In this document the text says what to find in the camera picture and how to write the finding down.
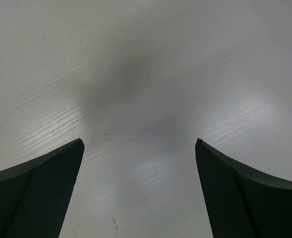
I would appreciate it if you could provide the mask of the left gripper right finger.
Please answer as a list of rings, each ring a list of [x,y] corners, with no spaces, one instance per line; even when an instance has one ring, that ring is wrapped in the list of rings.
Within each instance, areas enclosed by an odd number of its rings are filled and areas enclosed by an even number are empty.
[[[292,181],[236,161],[201,139],[195,154],[213,237],[292,238]]]

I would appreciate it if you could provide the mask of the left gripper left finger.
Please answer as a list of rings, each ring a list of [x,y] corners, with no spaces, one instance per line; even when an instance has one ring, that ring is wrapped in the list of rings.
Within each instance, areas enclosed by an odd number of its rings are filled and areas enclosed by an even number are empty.
[[[0,238],[59,237],[83,154],[78,138],[0,171]]]

